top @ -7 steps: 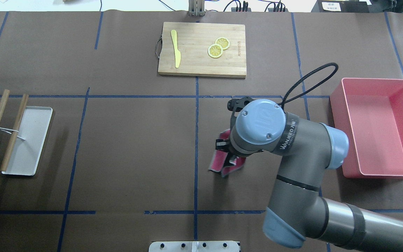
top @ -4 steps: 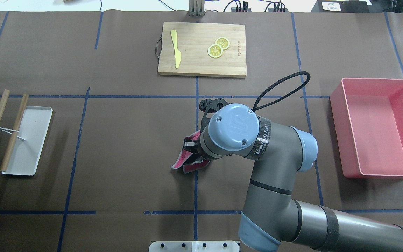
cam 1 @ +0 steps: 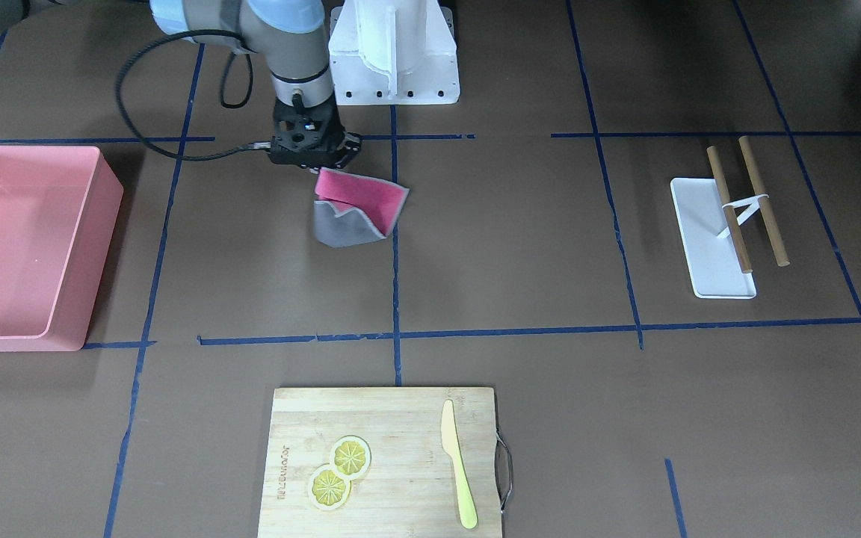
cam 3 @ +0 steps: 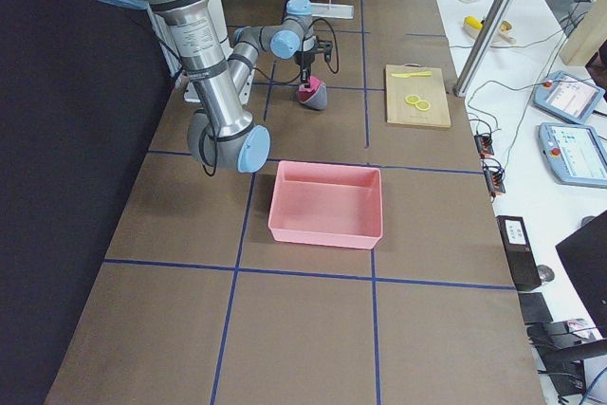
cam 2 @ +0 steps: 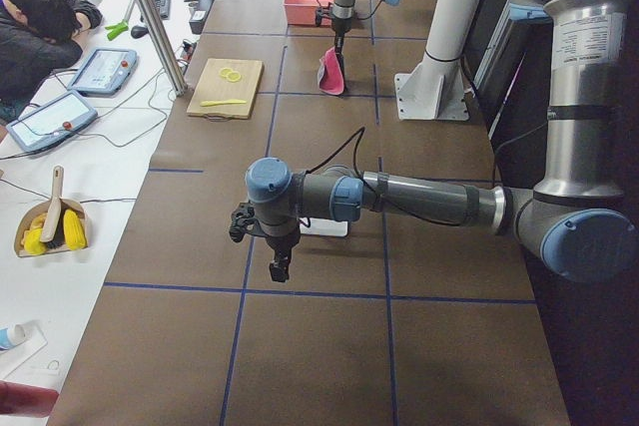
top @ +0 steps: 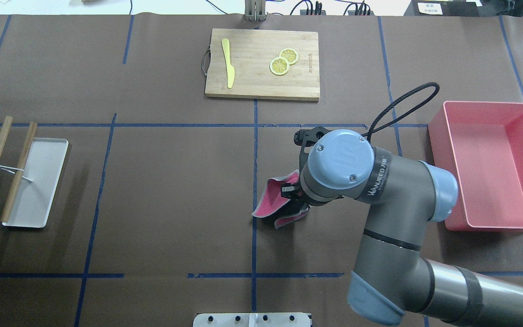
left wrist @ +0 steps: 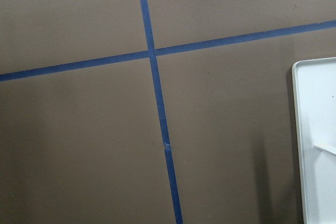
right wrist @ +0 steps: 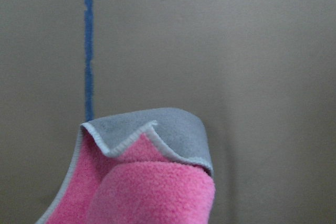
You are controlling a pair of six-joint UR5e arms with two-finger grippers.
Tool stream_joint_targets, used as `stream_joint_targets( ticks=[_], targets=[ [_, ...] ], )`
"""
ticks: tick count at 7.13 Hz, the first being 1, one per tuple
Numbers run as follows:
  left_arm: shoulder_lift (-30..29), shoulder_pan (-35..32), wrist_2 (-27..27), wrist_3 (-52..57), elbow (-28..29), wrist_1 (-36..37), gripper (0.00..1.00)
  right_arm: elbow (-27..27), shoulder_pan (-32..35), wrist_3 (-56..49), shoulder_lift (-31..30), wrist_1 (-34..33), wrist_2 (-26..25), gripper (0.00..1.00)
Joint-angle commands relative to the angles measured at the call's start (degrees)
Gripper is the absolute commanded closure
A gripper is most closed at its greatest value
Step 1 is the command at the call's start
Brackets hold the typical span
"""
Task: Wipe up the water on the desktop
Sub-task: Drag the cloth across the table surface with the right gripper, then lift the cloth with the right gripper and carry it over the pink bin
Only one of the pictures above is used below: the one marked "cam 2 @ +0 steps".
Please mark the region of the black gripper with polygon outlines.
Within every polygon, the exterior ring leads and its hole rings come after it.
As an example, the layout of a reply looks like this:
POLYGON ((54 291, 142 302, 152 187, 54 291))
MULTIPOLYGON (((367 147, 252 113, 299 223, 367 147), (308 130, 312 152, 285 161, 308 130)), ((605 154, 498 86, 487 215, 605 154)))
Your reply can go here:
POLYGON ((343 7, 329 3, 327 6, 316 7, 315 24, 318 27, 322 20, 330 19, 330 26, 334 32, 334 48, 343 49, 345 34, 350 31, 354 8, 343 7))
POLYGON ((288 281, 288 266, 293 258, 293 249, 300 242, 299 221, 294 217, 275 217, 276 223, 269 224, 268 218, 249 202, 240 203, 231 213, 229 236, 233 242, 241 242, 246 235, 263 238, 274 251, 274 260, 269 264, 271 280, 288 281))

